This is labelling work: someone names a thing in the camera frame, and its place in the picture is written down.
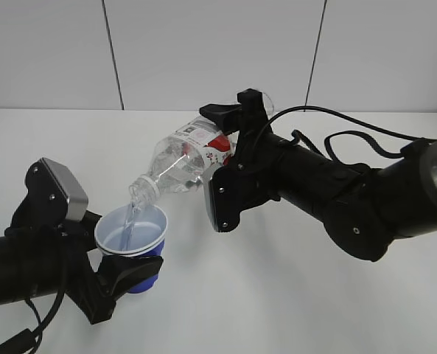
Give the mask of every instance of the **black cable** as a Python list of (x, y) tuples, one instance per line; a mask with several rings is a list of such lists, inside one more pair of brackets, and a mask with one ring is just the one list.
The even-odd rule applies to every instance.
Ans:
[[(35, 314), (36, 320), (38, 321), (38, 326), (41, 325), (40, 313), (38, 312), (37, 308), (35, 307), (35, 304), (33, 303), (33, 301), (30, 298), (26, 298), (25, 303), (28, 305), (29, 308), (32, 309), (33, 313)], [(41, 341), (43, 341), (43, 332), (40, 333), (40, 335), (38, 336), (38, 339), (36, 340), (36, 345), (33, 347), (33, 349), (30, 350), (30, 352), (28, 354), (35, 354), (41, 345)]]
[(61, 307), (61, 303), (63, 302), (64, 294), (66, 293), (66, 287), (67, 287), (67, 280), (68, 280), (68, 267), (66, 262), (66, 256), (64, 254), (63, 247), (60, 245), (60, 252), (61, 252), (61, 284), (59, 289), (57, 290), (55, 301), (53, 302), (53, 305), (49, 309), (46, 317), (44, 320), (38, 325), (38, 327), (33, 330), (34, 336), (39, 336), (43, 330), (48, 327), (49, 323), (54, 319), (56, 316), (57, 311)]
[[(304, 110), (309, 110), (309, 111), (318, 111), (318, 112), (323, 112), (323, 113), (327, 113), (327, 114), (331, 114), (333, 116), (342, 118), (344, 120), (347, 120), (351, 123), (354, 124), (358, 124), (358, 125), (362, 125), (365, 128), (371, 129), (373, 131), (378, 131), (379, 133), (383, 133), (385, 135), (389, 135), (392, 136), (394, 138), (399, 138), (399, 139), (404, 139), (404, 140), (409, 140), (409, 141), (415, 141), (420, 139), (417, 136), (411, 136), (411, 135), (405, 135), (405, 134), (401, 134), (401, 133), (397, 133), (394, 131), (390, 131), (381, 127), (377, 127), (376, 125), (372, 125), (366, 122), (362, 122), (358, 119), (355, 119), (353, 117), (347, 116), (345, 114), (342, 114), (340, 112), (337, 111), (333, 111), (332, 109), (328, 109), (328, 108), (323, 108), (323, 107), (318, 107), (315, 105), (299, 105), (296, 107), (290, 107), (287, 109), (284, 109), (283, 111), (279, 112), (278, 114), (276, 114), (275, 116), (273, 116), (271, 119), (269, 119), (269, 121), (262, 127), (262, 129), (259, 131), (259, 133), (257, 134), (253, 146), (251, 148), (251, 153), (252, 156), (254, 155), (255, 151), (256, 151), (256, 146), (257, 143), (259, 142), (259, 140), (261, 139), (262, 135), (264, 134), (264, 132), (266, 131), (266, 129), (272, 124), (274, 123), (278, 118), (284, 116), (285, 114), (288, 114), (290, 112), (297, 112), (297, 111), (304, 111)], [(435, 142), (436, 139), (427, 139), (428, 142)]]
[(340, 131), (338, 133), (331, 134), (330, 136), (327, 136), (324, 140), (324, 147), (326, 148), (326, 152), (328, 153), (331, 160), (334, 162), (339, 162), (341, 164), (344, 164), (335, 154), (333, 151), (333, 148), (331, 146), (331, 138), (339, 135), (354, 135), (358, 136), (362, 139), (364, 139), (372, 149), (382, 157), (385, 157), (387, 159), (401, 159), (403, 155), (401, 153), (391, 153), (387, 150), (385, 150), (383, 147), (379, 145), (379, 143), (370, 135), (367, 133), (364, 133), (362, 131)]
[(313, 151), (314, 153), (317, 153), (318, 155), (323, 156), (322, 152), (316, 147), (315, 144), (301, 131), (294, 130), (297, 134), (297, 137), (310, 149), (310, 151)]

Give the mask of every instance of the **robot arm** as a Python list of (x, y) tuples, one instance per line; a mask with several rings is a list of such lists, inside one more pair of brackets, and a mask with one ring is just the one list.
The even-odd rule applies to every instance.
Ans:
[(239, 105), (207, 105), (200, 113), (225, 133), (240, 132), (230, 162), (204, 176), (216, 231), (229, 232), (243, 210), (280, 198), (323, 222), (350, 255), (377, 261), (393, 240), (437, 230), (437, 141), (417, 139), (381, 170), (346, 165), (273, 134), (259, 91)]

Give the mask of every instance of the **white table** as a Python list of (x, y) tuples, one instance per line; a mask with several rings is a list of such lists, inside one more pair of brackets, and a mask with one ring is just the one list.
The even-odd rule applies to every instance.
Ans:
[[(126, 204), (127, 186), (147, 167), (154, 144), (194, 116), (0, 110), (0, 235), (40, 157), (67, 165), (89, 209), (106, 213)], [(437, 114), (355, 116), (437, 137)], [(356, 128), (316, 113), (275, 124), (283, 136), (297, 127), (319, 146), (331, 132)], [(374, 136), (389, 150), (404, 144)], [(391, 163), (356, 138), (337, 138), (335, 149), (347, 162)], [(203, 192), (171, 195), (161, 205), (169, 232), (154, 288), (125, 296), (112, 320), (95, 326), (66, 298), (40, 353), (437, 353), (437, 233), (397, 241), (381, 261), (367, 263), (285, 201), (244, 212), (229, 234), (211, 228)], [(91, 258), (98, 263), (99, 254)], [(35, 300), (42, 316), (53, 299)], [(0, 343), (34, 326), (24, 303), (0, 306)]]

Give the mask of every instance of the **blue cup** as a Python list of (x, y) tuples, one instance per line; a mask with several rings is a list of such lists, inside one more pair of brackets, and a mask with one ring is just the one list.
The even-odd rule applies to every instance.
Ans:
[[(160, 256), (164, 248), (167, 216), (158, 206), (149, 206), (136, 216), (135, 227), (128, 250), (122, 250), (122, 233), (130, 206), (125, 205), (103, 216), (95, 227), (97, 248), (104, 255), (116, 254), (123, 257)], [(133, 286), (128, 293), (139, 294), (149, 290), (158, 275)]]

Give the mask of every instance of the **bottle label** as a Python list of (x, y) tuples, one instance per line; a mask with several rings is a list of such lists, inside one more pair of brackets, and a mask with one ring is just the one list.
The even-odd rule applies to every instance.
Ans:
[(172, 134), (196, 148), (204, 162), (205, 169), (213, 164), (224, 164), (231, 155), (228, 138), (207, 118), (198, 117)]

